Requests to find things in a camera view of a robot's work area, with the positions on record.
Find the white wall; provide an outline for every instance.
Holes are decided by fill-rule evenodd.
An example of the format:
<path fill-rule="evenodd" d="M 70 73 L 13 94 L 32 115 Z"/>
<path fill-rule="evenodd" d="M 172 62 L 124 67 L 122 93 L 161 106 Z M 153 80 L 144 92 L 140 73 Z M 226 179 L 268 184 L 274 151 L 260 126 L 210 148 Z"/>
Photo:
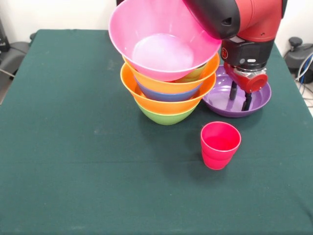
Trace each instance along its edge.
<path fill-rule="evenodd" d="M 116 0 L 0 0 L 0 16 L 10 42 L 29 41 L 40 28 L 107 29 L 115 5 Z M 292 36 L 313 43 L 312 12 L 313 0 L 289 0 L 276 39 L 282 54 Z"/>
<path fill-rule="evenodd" d="M 312 12 L 313 0 L 288 0 L 285 17 L 276 37 L 282 55 L 290 49 L 290 37 L 300 37 L 304 43 L 313 43 Z"/>
<path fill-rule="evenodd" d="M 0 0 L 10 42 L 29 41 L 41 28 L 107 29 L 116 0 Z"/>

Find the stacked bowls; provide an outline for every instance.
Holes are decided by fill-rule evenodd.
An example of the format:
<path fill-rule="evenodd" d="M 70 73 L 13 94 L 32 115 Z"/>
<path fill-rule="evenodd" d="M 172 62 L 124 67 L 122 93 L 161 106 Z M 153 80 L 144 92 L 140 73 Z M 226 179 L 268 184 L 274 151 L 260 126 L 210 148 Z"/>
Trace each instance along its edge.
<path fill-rule="evenodd" d="M 122 83 L 158 124 L 184 120 L 215 85 L 221 41 L 182 0 L 125 0 L 111 16 L 109 35 L 125 62 Z"/>

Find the cup rim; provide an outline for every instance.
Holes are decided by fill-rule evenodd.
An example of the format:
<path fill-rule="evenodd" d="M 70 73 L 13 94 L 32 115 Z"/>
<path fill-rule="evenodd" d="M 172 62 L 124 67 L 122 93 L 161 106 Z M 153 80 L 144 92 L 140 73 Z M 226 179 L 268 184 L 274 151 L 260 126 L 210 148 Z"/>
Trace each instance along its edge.
<path fill-rule="evenodd" d="M 237 134 L 239 135 L 239 142 L 238 142 L 238 144 L 237 144 L 234 148 L 229 149 L 229 150 L 219 150 L 219 149 L 215 149 L 215 148 L 209 146 L 209 145 L 204 141 L 204 139 L 203 139 L 203 132 L 204 132 L 205 128 L 206 128 L 207 126 L 209 126 L 209 125 L 216 124 L 216 123 L 221 123 L 221 124 L 224 124 L 224 125 L 228 125 L 228 126 L 230 126 L 231 128 L 233 128 L 233 129 L 237 132 Z M 239 148 L 239 146 L 240 146 L 240 144 L 241 144 L 241 140 L 242 140 L 242 137 L 241 137 L 241 134 L 240 134 L 239 130 L 238 130 L 236 127 L 234 127 L 233 125 L 231 125 L 231 124 L 229 124 L 229 123 L 227 123 L 227 122 L 224 122 L 224 121 L 213 121 L 213 122 L 207 123 L 207 124 L 201 129 L 200 138 L 201 138 L 202 143 L 205 144 L 205 146 L 207 146 L 207 147 L 209 147 L 210 149 L 213 149 L 213 150 L 215 150 L 215 151 L 224 152 L 224 153 L 230 152 L 230 151 L 233 151 L 233 150 Z"/>

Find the purple bowl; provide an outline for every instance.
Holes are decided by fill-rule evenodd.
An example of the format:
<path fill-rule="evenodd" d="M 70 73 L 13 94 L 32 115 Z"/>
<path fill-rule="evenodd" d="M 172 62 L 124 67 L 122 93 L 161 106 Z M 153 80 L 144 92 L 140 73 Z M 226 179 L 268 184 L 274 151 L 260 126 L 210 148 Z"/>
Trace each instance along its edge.
<path fill-rule="evenodd" d="M 242 118 L 249 116 L 264 107 L 270 100 L 271 88 L 267 83 L 258 92 L 252 93 L 252 102 L 248 111 L 241 111 L 246 100 L 245 92 L 238 86 L 235 100 L 229 99 L 232 79 L 226 74 L 223 65 L 216 71 L 216 84 L 214 88 L 203 97 L 203 101 L 213 112 L 227 118 Z"/>

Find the cup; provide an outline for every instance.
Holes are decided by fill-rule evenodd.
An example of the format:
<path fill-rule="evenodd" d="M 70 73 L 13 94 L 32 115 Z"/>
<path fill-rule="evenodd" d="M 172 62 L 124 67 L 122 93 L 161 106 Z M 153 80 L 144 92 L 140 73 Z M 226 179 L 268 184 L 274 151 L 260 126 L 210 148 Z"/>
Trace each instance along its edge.
<path fill-rule="evenodd" d="M 201 148 L 204 164 L 212 170 L 223 169 L 241 144 L 241 135 L 232 125 L 215 121 L 201 130 Z"/>

